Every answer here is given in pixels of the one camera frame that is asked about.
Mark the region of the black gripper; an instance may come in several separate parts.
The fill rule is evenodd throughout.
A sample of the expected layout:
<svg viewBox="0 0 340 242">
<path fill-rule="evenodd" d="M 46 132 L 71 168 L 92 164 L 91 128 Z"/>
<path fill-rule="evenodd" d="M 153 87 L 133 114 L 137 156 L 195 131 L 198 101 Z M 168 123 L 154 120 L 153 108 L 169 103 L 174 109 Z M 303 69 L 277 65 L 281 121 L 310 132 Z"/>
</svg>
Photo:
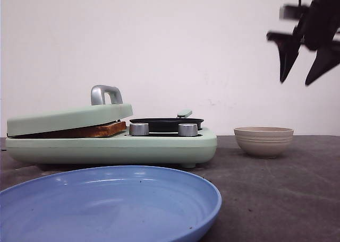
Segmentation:
<svg viewBox="0 0 340 242">
<path fill-rule="evenodd" d="M 298 0 L 297 5 L 303 5 L 301 1 Z M 339 65 L 339 41 L 333 41 L 339 28 L 339 0 L 312 0 L 308 7 L 308 12 L 297 20 L 292 33 L 269 31 L 266 35 L 267 40 L 275 42 L 278 47 L 281 83 L 294 65 L 301 45 L 317 50 L 305 85 Z"/>
</svg>

